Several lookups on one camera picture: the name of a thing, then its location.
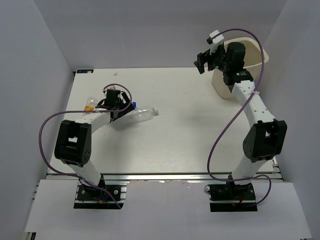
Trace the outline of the clear crushed bottle white cap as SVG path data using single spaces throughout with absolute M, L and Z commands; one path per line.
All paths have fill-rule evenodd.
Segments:
M 135 108 L 130 113 L 120 117 L 116 122 L 122 125 L 133 125 L 152 120 L 159 115 L 159 110 L 155 107 L 143 106 Z

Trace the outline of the small clear bottle yellow cap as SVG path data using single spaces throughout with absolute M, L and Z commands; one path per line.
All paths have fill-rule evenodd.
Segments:
M 91 114 L 93 111 L 95 111 L 98 103 L 99 101 L 95 97 L 89 97 L 84 107 L 84 115 Z

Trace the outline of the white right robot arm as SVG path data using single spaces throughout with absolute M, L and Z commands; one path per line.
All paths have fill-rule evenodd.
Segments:
M 200 74 L 208 70 L 222 73 L 224 84 L 241 105 L 249 123 L 249 132 L 242 143 L 243 158 L 220 184 L 209 187 L 212 200 L 242 200 L 251 191 L 252 180 L 262 165 L 282 151 L 287 124 L 271 114 L 256 91 L 257 83 L 245 68 L 246 46 L 241 42 L 214 44 L 197 55 L 194 65 Z

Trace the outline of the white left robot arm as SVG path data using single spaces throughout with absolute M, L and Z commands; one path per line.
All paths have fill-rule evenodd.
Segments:
M 135 108 L 124 91 L 108 89 L 105 98 L 94 109 L 98 111 L 61 122 L 54 156 L 73 169 L 91 198 L 101 200 L 106 195 L 106 185 L 104 177 L 91 162 L 92 134 Z

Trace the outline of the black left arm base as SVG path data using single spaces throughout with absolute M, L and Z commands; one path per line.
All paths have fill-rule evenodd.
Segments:
M 120 210 L 126 199 L 127 183 L 105 182 L 106 190 L 117 204 L 104 191 L 78 183 L 73 208 L 82 210 Z

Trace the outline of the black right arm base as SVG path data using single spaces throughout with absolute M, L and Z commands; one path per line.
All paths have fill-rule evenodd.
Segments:
M 204 192 L 209 194 L 209 206 L 212 213 L 257 212 L 254 187 L 251 183 L 236 185 L 207 184 Z

